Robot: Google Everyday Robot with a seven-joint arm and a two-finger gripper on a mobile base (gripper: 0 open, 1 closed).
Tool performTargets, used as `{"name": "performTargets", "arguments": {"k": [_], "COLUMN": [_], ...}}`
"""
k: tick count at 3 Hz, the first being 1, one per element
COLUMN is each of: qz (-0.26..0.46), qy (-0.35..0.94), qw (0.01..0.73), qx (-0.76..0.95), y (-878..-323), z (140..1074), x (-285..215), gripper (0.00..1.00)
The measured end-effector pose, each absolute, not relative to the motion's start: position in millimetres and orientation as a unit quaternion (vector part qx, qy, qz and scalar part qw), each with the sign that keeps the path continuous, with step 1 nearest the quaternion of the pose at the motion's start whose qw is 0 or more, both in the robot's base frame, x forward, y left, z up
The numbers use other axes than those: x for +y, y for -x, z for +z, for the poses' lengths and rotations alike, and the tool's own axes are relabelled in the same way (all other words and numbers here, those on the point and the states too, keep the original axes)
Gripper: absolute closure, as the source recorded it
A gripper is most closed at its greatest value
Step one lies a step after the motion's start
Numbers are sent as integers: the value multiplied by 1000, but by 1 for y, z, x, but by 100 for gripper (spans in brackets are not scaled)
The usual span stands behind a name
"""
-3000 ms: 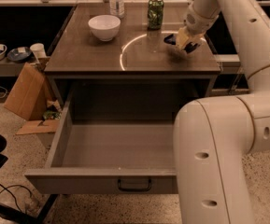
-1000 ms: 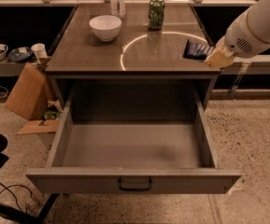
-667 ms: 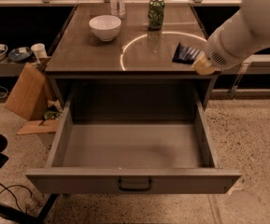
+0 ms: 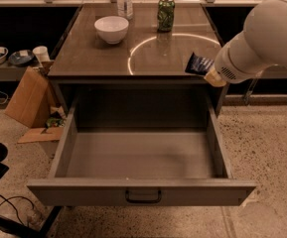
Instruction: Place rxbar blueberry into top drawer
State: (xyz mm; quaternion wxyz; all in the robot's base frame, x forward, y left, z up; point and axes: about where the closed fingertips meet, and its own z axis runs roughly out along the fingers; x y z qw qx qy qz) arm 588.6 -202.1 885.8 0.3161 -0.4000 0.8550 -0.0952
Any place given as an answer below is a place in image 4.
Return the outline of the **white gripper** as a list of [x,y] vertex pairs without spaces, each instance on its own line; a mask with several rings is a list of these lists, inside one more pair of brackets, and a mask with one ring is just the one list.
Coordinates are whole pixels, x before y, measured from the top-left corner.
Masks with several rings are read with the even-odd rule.
[[213,87],[224,87],[226,83],[241,83],[256,77],[271,66],[248,44],[243,32],[226,43],[215,57],[214,65],[205,75]]

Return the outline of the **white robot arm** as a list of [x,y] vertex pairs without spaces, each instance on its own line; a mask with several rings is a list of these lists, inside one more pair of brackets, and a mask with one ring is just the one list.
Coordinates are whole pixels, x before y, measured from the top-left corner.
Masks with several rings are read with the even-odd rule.
[[273,65],[287,68],[287,0],[265,0],[247,15],[205,75],[214,87],[241,83]]

